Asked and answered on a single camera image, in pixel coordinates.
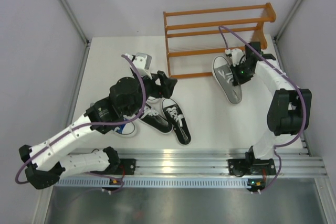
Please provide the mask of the grey sneaker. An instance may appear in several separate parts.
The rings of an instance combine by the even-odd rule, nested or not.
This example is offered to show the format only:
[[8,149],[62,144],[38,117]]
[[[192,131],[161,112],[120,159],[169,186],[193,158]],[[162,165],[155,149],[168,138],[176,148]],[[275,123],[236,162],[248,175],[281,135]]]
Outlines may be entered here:
[[242,101],[241,86],[234,86],[234,76],[230,69],[229,62],[223,56],[214,58],[212,63],[212,74],[216,82],[224,91],[227,100],[237,105]]

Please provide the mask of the blue sneaker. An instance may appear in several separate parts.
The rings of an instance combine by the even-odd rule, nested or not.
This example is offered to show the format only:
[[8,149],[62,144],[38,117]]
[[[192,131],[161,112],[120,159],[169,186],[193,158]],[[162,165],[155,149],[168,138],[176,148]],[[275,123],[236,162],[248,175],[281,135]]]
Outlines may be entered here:
[[[133,74],[135,80],[139,83],[139,90],[142,91],[142,88],[141,88],[141,85],[140,85],[140,81],[142,80],[142,77],[140,76],[140,74],[139,74],[137,68],[136,68],[135,66],[134,66],[134,68],[131,67],[132,74]],[[154,102],[154,100],[157,100],[157,99],[159,99],[159,98],[152,98],[152,97],[149,97],[147,100],[150,101],[150,102]]]
[[133,122],[130,122],[116,126],[112,133],[119,137],[133,137],[137,133],[137,128]]

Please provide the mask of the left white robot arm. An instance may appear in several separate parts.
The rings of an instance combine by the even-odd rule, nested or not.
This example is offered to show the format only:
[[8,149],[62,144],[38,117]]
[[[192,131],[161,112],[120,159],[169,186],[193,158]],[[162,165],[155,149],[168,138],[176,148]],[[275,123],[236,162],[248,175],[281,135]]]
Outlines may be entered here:
[[177,79],[167,77],[163,71],[151,77],[135,73],[121,78],[110,88],[108,97],[94,103],[67,128],[41,144],[20,147],[24,165],[19,171],[25,173],[27,183],[35,189],[45,189],[75,174],[115,174],[121,161],[114,148],[76,155],[72,151],[139,118],[148,97],[170,98],[176,84]]

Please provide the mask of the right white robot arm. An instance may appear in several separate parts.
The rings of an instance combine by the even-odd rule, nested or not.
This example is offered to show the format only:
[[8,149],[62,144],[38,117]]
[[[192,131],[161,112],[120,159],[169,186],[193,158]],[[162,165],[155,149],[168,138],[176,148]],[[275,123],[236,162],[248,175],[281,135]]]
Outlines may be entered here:
[[253,175],[260,173],[265,163],[274,155],[274,146],[287,146],[290,142],[279,143],[281,135],[301,136],[309,126],[312,93],[309,89],[300,89],[289,81],[285,72],[280,69],[272,54],[261,51],[259,42],[250,42],[245,50],[235,48],[227,50],[232,60],[230,69],[233,73],[233,84],[240,86],[259,77],[272,95],[267,113],[268,129],[261,139],[251,147],[253,157],[245,161],[246,170]]

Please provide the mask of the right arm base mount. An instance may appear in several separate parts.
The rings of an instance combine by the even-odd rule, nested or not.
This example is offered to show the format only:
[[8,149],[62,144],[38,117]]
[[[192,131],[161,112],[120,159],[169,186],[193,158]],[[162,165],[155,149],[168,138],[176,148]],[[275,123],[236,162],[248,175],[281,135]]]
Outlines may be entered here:
[[247,159],[229,159],[229,174],[236,177],[245,175],[275,175],[276,168],[273,159],[256,159],[249,162]]

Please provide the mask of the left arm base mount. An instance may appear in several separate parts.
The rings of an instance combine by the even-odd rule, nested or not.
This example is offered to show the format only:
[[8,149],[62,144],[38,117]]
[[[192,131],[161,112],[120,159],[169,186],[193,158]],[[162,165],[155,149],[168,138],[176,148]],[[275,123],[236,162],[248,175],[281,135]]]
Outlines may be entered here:
[[121,158],[114,175],[134,175],[137,160],[134,158]]

